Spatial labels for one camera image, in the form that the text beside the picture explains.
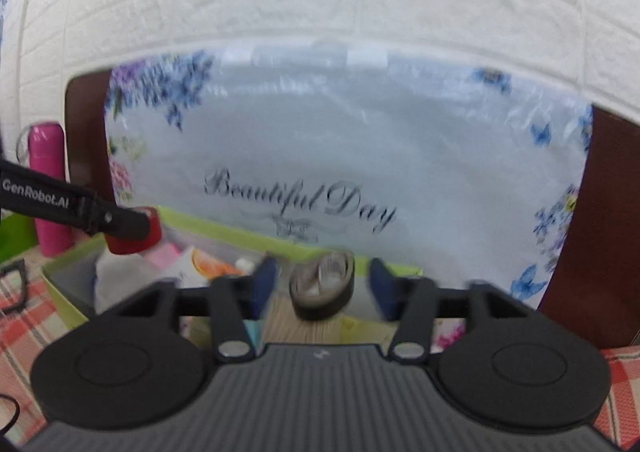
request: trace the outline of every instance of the red lid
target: red lid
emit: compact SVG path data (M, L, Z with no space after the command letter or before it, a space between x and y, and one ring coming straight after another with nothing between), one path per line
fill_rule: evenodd
M158 211L151 207L135 208L135 210L146 213L146 216L149 218L149 234L141 241L137 241L136 239L116 239L111 235L105 234L104 239L107 241L109 251L114 255L139 253L155 246L160 242L160 239L162 239L162 226L160 225Z

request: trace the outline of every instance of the pink bottle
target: pink bottle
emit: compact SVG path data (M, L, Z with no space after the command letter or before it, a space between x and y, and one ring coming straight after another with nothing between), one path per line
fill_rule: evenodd
M47 176L65 180L65 133L56 122L31 127L28 138L29 166ZM36 219L40 250L45 257L55 257L73 245L71 227Z

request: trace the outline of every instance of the white brick wall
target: white brick wall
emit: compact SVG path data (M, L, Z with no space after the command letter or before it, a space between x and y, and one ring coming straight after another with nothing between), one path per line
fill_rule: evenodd
M10 0L0 121L62 119L72 75L234 37L374 40L571 88L640 123L640 0Z

